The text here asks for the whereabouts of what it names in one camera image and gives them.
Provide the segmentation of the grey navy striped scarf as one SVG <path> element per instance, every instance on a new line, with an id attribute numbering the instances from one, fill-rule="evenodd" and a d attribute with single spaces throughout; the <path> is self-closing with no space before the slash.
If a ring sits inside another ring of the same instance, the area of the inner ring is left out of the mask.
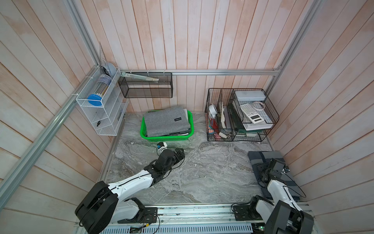
<path id="1" fill-rule="evenodd" d="M 282 163 L 285 163 L 283 156 L 279 151 L 250 151 L 248 152 L 248 158 L 250 160 L 250 163 L 252 165 L 253 172 L 255 174 L 256 181 L 261 187 L 261 191 L 263 196 L 266 199 L 272 200 L 272 196 L 267 190 L 268 183 L 271 180 L 271 177 L 269 177 L 266 174 L 266 170 L 269 167 L 269 164 L 271 163 L 272 159 L 279 160 Z M 303 192 L 301 189 L 297 186 L 296 182 L 293 180 L 293 176 L 288 168 L 287 165 L 285 165 L 285 172 L 282 173 L 280 180 L 290 187 L 290 193 L 293 197 L 293 199 L 296 202 L 299 202 L 301 199 L 301 195 L 303 195 Z"/>

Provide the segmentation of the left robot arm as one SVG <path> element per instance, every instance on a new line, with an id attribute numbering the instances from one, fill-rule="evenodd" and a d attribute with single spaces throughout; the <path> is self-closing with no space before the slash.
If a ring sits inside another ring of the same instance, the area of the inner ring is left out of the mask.
<path id="1" fill-rule="evenodd" d="M 159 223 L 158 209 L 146 208 L 133 195 L 165 179 L 182 165 L 184 149 L 170 150 L 164 142 L 157 145 L 158 159 L 139 173 L 118 182 L 97 182 L 77 206 L 79 226 L 89 234 L 101 233 L 109 224 L 139 223 L 143 227 Z"/>

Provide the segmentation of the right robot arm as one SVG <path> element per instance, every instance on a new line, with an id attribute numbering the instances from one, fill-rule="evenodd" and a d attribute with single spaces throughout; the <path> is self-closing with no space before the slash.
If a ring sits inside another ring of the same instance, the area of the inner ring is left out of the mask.
<path id="1" fill-rule="evenodd" d="M 296 203 L 290 193 L 291 188 L 281 179 L 286 171 L 285 163 L 277 159 L 271 159 L 262 171 L 261 181 L 267 184 L 273 201 L 261 196 L 251 199 L 250 217 L 265 223 L 264 227 L 258 227 L 258 233 L 311 234 L 313 231 L 314 218 Z"/>

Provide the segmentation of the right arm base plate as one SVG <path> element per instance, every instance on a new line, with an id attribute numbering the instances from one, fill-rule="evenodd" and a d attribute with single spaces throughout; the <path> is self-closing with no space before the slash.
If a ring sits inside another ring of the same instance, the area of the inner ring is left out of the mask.
<path id="1" fill-rule="evenodd" d="M 233 205 L 231 209 L 236 221 L 259 220 L 267 223 L 274 205 L 261 200 L 255 205 Z"/>

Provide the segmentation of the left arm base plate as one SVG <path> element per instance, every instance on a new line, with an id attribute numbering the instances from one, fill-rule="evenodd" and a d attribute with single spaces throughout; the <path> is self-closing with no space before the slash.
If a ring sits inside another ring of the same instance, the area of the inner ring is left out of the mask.
<path id="1" fill-rule="evenodd" d="M 118 221 L 118 224 L 133 224 L 133 223 L 145 223 L 152 224 L 157 222 L 158 208 L 142 208 L 132 219 L 123 219 Z"/>

